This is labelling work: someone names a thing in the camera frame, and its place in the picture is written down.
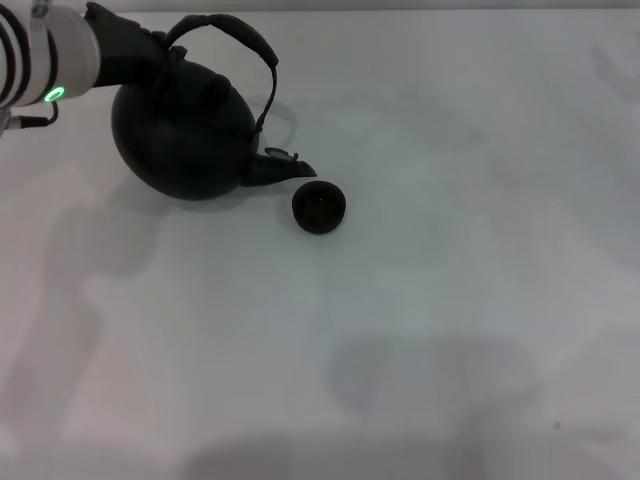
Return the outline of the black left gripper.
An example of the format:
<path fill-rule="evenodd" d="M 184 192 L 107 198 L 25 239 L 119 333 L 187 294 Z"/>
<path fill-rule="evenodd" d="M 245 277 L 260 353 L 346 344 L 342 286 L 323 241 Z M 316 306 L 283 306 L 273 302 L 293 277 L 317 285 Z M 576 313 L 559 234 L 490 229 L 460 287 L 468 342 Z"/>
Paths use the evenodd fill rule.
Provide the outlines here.
<path fill-rule="evenodd" d="M 184 59 L 187 49 L 166 46 L 166 34 L 116 15 L 96 2 L 88 2 L 84 20 L 98 44 L 100 67 L 93 87 L 133 85 L 150 88 L 161 76 L 167 56 Z"/>

